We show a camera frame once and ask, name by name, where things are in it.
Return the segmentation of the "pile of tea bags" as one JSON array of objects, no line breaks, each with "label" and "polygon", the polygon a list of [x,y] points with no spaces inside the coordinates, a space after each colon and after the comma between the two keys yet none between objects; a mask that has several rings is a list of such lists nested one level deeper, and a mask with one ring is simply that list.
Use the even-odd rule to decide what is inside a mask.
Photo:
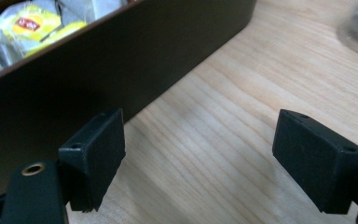
[{"label": "pile of tea bags", "polygon": [[21,0],[0,12],[0,71],[131,0]]}]

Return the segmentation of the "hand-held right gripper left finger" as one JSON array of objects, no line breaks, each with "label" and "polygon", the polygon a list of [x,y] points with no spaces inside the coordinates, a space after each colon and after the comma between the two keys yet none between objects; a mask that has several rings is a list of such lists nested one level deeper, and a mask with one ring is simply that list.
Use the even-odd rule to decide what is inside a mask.
[{"label": "hand-held right gripper left finger", "polygon": [[98,211],[126,155],[122,110],[91,119],[59,148],[63,198],[73,211]]}]

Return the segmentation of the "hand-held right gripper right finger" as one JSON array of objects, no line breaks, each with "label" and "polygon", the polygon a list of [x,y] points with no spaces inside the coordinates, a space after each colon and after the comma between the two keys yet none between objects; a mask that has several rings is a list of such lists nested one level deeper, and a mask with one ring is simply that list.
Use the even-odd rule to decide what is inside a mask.
[{"label": "hand-held right gripper right finger", "polygon": [[349,211],[358,175],[356,144],[309,116],[283,109],[272,153],[320,211]]}]

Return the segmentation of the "dark brown box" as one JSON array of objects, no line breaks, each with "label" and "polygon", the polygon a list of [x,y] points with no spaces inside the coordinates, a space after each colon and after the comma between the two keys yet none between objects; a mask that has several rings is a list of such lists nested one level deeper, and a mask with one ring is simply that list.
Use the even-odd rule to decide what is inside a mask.
[{"label": "dark brown box", "polygon": [[137,0],[0,72],[0,195],[94,116],[131,119],[251,20],[256,0]]}]

